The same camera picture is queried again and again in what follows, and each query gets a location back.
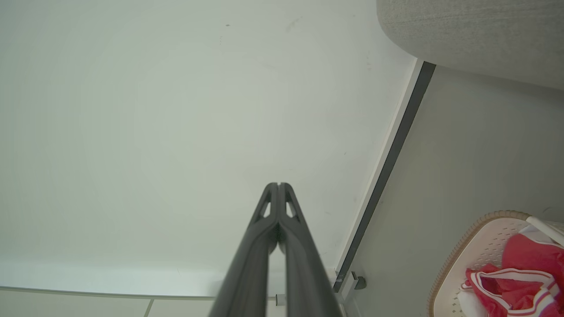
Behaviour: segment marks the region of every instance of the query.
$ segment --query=white cloth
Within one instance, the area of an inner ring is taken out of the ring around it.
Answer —
[[[464,312],[466,317],[488,317],[488,312],[480,303],[478,296],[474,294],[471,287],[460,288],[460,293],[458,293],[458,299],[460,302],[460,308]]]

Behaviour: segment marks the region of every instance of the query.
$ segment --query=white basket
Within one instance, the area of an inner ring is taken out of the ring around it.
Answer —
[[[429,317],[466,317],[457,297],[466,280],[466,268],[477,270],[487,263],[501,266],[507,240],[530,224],[564,245],[562,223],[543,222],[514,211],[485,215],[468,230],[441,269],[429,297]]]

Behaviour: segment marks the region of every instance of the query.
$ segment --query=black door frame strip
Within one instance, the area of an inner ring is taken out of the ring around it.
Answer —
[[[427,91],[427,87],[431,78],[433,76],[433,72],[435,71],[435,64],[427,63],[426,61],[423,62],[421,66],[421,70],[419,75],[417,76],[417,81],[415,82],[415,86],[413,87],[413,91],[411,92],[411,96],[409,97],[409,101],[407,102],[406,111],[402,117],[402,120],[398,127],[398,132],[396,133],[394,140],[390,147],[390,152],[386,156],[386,161],[384,161],[384,165],[382,167],[382,172],[380,172],[380,176],[376,181],[376,185],[374,186],[374,190],[370,195],[370,199],[368,200],[368,204],[366,209],[364,210],[364,214],[360,219],[360,223],[358,228],[356,229],[355,235],[352,239],[351,246],[347,251],[347,255],[345,256],[345,260],[343,261],[343,265],[337,274],[337,280],[333,285],[333,291],[338,293],[341,289],[343,281],[345,280],[345,276],[347,275],[351,264],[353,263],[354,256],[356,255],[356,251],[360,246],[360,242],[364,233],[366,232],[366,228],[368,227],[368,223],[374,214],[374,210],[378,205],[380,197],[382,196],[382,192],[386,187],[386,183],[390,178],[391,171],[394,169],[395,162],[398,159],[399,152],[402,150],[403,143],[406,141],[407,134],[409,133],[409,129],[413,123],[413,119],[417,114],[417,110],[419,109],[419,105],[421,104],[421,100]]]

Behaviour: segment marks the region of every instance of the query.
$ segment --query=red fabric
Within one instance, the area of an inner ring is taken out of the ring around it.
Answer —
[[[465,284],[472,286],[489,317],[562,317],[559,304],[548,291],[550,289],[559,296],[559,289],[548,274],[513,269],[500,271],[496,266],[487,264],[479,271],[467,269],[466,278]]]
[[[564,248],[558,245],[538,243],[522,234],[514,235],[507,241],[501,267],[549,273],[558,287],[564,289]],[[564,306],[564,296],[556,300]]]

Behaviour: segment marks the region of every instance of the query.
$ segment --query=gray fabric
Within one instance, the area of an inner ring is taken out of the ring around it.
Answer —
[[[564,90],[564,0],[377,0],[406,52],[463,71]]]

